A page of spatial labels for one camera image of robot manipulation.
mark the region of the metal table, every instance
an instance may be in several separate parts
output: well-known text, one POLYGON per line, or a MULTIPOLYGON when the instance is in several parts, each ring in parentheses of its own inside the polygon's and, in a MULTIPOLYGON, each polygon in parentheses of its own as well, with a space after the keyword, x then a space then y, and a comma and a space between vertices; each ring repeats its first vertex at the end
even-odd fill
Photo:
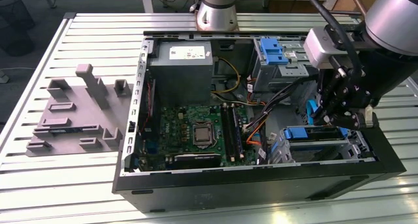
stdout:
MULTIPOLYGON (((337 17, 340 22, 353 22, 337 17)), ((238 14, 245 31, 307 31, 317 15, 238 14)), ((418 88, 407 80, 381 98, 376 114, 407 172, 335 200, 206 211, 142 214, 110 193, 116 152, 26 157, 50 78, 82 84, 74 66, 90 63, 104 84, 134 80, 144 30, 194 30, 188 14, 77 14, 64 19, 0 134, 0 223, 416 223, 418 88)))

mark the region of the blue plastic latch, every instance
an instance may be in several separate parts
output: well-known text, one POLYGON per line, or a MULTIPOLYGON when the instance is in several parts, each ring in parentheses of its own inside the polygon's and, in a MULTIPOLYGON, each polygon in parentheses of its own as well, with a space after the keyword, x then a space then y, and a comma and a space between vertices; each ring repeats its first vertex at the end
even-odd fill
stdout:
POLYGON ((288 130, 283 130, 283 133, 284 133, 285 139, 291 139, 292 138, 292 135, 289 134, 288 130))
POLYGON ((307 123, 309 125, 313 124, 313 119, 311 117, 311 114, 315 113, 316 109, 317 109, 316 102, 313 100, 308 100, 305 102, 305 116, 307 116, 307 123))
POLYGON ((284 131, 285 139, 291 138, 307 138, 307 132, 303 127, 300 128, 288 128, 284 131))
POLYGON ((273 38, 260 39, 260 48, 265 55, 265 63, 268 65, 288 64, 288 59, 283 55, 283 47, 273 38))
POLYGON ((339 128, 339 131, 344 137, 348 136, 348 130, 345 128, 339 128))
POLYGON ((273 152, 273 150, 275 150, 275 148, 276 148, 277 145, 279 145, 279 141, 276 141, 275 144, 272 145, 272 147, 270 147, 270 152, 273 152))

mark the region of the cable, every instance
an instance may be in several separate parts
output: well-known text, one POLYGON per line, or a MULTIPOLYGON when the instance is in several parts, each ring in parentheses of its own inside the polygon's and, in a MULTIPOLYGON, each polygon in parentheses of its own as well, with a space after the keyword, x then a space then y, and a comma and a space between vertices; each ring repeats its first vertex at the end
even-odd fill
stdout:
MULTIPOLYGON (((228 87, 228 80, 225 80, 222 82, 222 85, 224 85, 224 89, 226 90, 229 87, 228 87)), ((233 92, 228 92, 228 94, 232 96, 232 98, 238 101, 238 98, 236 97, 236 95, 233 94, 233 92)))
POLYGON ((30 69, 30 70, 34 70, 34 68, 29 68, 29 67, 10 67, 10 68, 1 68, 0 70, 13 70, 13 69, 30 69))
POLYGON ((240 102, 240 101, 230 101, 228 99, 225 99, 224 97, 221 97, 217 93, 212 93, 212 95, 218 98, 222 102, 228 102, 228 103, 238 103, 238 104, 244 104, 246 106, 253 106, 253 104, 248 104, 248 103, 244 103, 244 102, 240 102))
POLYGON ((238 82, 240 82, 240 76, 238 76, 238 72, 236 70, 236 67, 229 63, 229 61, 225 60, 224 58, 218 58, 218 60, 224 61, 226 63, 226 65, 233 69, 233 71, 236 73, 236 83, 234 83, 234 86, 230 89, 228 89, 228 90, 214 90, 214 91, 212 91, 212 93, 226 93, 226 92, 230 92, 230 91, 237 89, 238 82))
POLYGON ((357 11, 329 10, 329 13, 333 14, 333 15, 355 15, 355 16, 361 16, 360 12, 357 12, 357 11))
POLYGON ((248 92, 248 94, 246 94, 246 103, 249 103, 249 104, 257 104, 257 102, 250 102, 249 97, 250 97, 250 92, 248 92))
POLYGON ((250 128, 260 120, 264 119, 264 117, 266 117, 266 115, 269 114, 273 106, 291 95, 292 91, 297 87, 297 84, 301 84, 305 81, 315 80, 316 78, 317 78, 317 75, 312 75, 312 76, 308 76, 308 77, 301 77, 297 80, 295 80, 288 86, 285 86, 272 96, 272 98, 269 99, 269 101, 265 103, 265 105, 262 107, 261 113, 254 118, 254 120, 252 120, 246 125, 244 125, 242 130, 245 131, 246 128, 250 128))
POLYGON ((176 9, 174 7, 172 7, 170 5, 168 5, 162 0, 158 0, 166 7, 169 7, 176 13, 181 10, 181 9, 184 9, 184 7, 185 7, 185 5, 186 5, 186 3, 188 3, 188 0, 185 0, 185 3, 184 3, 184 5, 181 6, 181 8, 180 9, 176 9))
POLYGON ((254 128, 254 130, 249 134, 249 137, 246 138, 246 141, 245 141, 246 144, 258 144, 260 145, 258 142, 250 141, 250 138, 252 138, 253 134, 257 132, 257 130, 260 129, 261 125, 265 123, 265 121, 266 121, 266 118, 258 123, 257 127, 254 128))
POLYGON ((309 2, 316 7, 319 14, 325 19, 327 23, 329 24, 329 26, 335 30, 335 32, 339 36, 339 39, 344 45, 344 48, 345 48, 345 51, 348 54, 348 58, 349 58, 351 63, 352 63, 352 75, 356 77, 360 77, 361 64, 359 61, 357 53, 355 51, 353 45, 349 41, 349 38, 345 34, 344 29, 341 28, 340 24, 337 23, 332 14, 328 12, 328 10, 324 8, 324 6, 320 4, 319 0, 309 0, 309 2))
POLYGON ((296 4, 296 0, 293 0, 293 2, 292 2, 292 6, 289 7, 289 11, 288 11, 288 13, 291 13, 291 12, 292 12, 295 4, 296 4))

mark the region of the expansion slot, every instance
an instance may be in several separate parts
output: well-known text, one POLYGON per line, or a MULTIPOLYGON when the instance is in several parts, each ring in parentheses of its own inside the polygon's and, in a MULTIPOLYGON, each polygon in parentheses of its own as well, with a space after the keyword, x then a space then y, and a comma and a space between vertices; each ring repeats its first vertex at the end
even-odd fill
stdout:
POLYGON ((220 106, 220 118, 226 159, 233 162, 242 159, 240 130, 233 104, 224 103, 220 106))

